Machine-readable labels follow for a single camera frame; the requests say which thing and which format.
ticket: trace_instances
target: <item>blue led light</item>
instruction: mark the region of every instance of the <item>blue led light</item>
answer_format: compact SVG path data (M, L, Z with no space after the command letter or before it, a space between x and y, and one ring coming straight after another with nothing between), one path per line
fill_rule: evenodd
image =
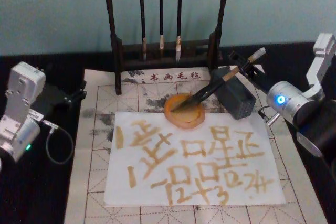
M286 98L283 95L279 95L277 97L277 103L278 104L283 104L286 101Z

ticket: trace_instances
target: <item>blue-gray wall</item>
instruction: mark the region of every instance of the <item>blue-gray wall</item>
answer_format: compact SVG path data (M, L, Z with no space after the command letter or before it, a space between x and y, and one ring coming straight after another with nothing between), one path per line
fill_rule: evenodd
M113 0L117 35L141 42L139 0ZM182 40L204 39L219 0L183 0ZM176 36L177 0L164 0L166 41ZM148 42L159 39L159 0L145 0ZM222 45L315 40L336 31L336 0L227 0ZM108 51L105 0L0 0L0 55Z

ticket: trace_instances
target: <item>calligraphy paper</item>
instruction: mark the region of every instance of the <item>calligraphy paper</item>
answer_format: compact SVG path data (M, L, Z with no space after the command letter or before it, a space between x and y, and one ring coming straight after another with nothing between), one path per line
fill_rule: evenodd
M162 113L117 112L107 207L285 203L265 124L206 114L182 130Z

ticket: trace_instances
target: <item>black table surface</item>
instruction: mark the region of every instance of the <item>black table surface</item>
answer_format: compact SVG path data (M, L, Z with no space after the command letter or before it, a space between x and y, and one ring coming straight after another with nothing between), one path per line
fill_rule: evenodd
M226 55L234 49L244 56L249 56L262 46L267 50L267 57L261 63L266 75L275 81L289 81L303 91L308 88L306 73L314 58L312 42L226 47L222 48L222 54ZM104 70L104 64L99 64L98 59L99 56L106 55L110 54L0 57L0 115L3 114L6 104L4 93L7 89L10 68L20 61L45 69L48 83L71 93L81 84L85 68ZM327 99L336 98L336 62L333 62L328 70L322 86ZM56 113L51 118L66 129L74 140L77 134L79 109L80 105L68 113ZM309 154L296 141L294 129L289 127L289 130L324 214L329 223L335 223L336 182L323 160ZM48 129L42 128L40 136L20 161L12 169L0 173L0 224L64 222L73 160L64 166L49 161L45 152L47 134ZM53 153L62 157L65 152L62 141L66 140L56 141L59 141L59 147L55 147Z

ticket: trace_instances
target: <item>round ink dish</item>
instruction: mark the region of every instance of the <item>round ink dish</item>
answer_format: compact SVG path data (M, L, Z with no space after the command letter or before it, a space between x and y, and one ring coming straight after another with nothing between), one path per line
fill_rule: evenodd
M173 108L185 101L191 94L181 93L170 97L164 105L164 115L172 124L182 129L192 129L205 119L205 111L201 104L190 109L171 112Z

